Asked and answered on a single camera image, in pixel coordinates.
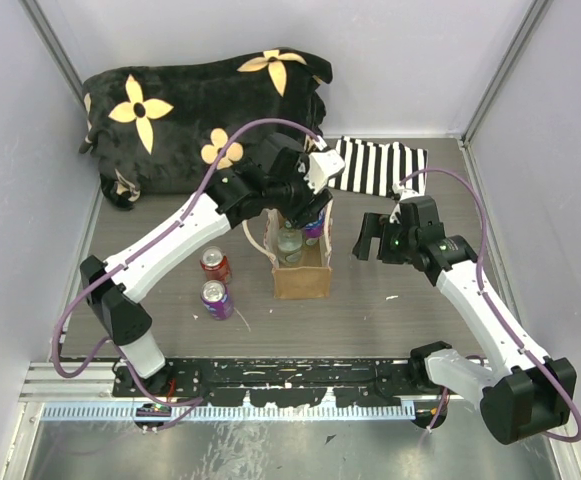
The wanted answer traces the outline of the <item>clear bottle front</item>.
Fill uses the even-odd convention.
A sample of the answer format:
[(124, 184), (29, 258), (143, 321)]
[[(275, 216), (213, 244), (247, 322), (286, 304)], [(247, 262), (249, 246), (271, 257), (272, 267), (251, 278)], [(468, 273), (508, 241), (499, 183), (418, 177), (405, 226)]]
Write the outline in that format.
[(298, 265), (303, 256), (303, 234), (285, 221), (277, 233), (277, 253), (279, 262), (285, 266)]

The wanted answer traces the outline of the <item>cat print canvas bag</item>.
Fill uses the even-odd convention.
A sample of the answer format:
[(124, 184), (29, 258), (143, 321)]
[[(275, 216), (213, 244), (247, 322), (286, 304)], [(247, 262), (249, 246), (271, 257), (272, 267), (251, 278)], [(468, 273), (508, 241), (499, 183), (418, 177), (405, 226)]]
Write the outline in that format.
[(246, 239), (272, 266), (274, 297), (284, 300), (305, 300), (326, 298), (330, 294), (332, 268), (332, 207), (330, 201), (324, 208), (323, 233), (311, 244), (303, 244), (299, 263), (283, 265), (277, 248), (278, 232), (282, 216), (277, 210), (266, 210), (267, 220), (263, 240), (259, 243), (251, 234), (247, 221), (241, 226)]

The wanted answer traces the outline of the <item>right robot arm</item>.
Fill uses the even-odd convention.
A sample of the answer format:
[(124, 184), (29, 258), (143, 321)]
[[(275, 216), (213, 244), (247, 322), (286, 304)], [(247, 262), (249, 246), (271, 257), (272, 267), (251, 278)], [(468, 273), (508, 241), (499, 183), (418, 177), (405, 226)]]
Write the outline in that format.
[(508, 445), (568, 423), (577, 373), (554, 359), (521, 327), (492, 289), (478, 256), (460, 235), (446, 234), (435, 201), (404, 196), (391, 214), (367, 212), (352, 253), (359, 260), (379, 241), (377, 258), (411, 265), (456, 309), (486, 355), (481, 366), (438, 341), (408, 360), (414, 390), (444, 387), (473, 404), (491, 435)]

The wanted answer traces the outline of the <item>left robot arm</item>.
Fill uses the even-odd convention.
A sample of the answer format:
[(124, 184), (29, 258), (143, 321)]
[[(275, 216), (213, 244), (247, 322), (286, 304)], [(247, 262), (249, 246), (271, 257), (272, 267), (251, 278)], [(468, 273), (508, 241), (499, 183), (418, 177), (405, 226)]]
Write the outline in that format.
[(199, 248), (265, 209), (304, 227), (331, 201), (327, 185), (344, 167), (328, 146), (306, 153), (273, 133), (242, 160), (212, 173), (201, 194), (133, 245), (104, 261), (90, 256), (81, 263), (87, 304), (134, 368), (140, 390), (158, 396), (170, 384), (152, 319), (141, 305), (149, 291)]

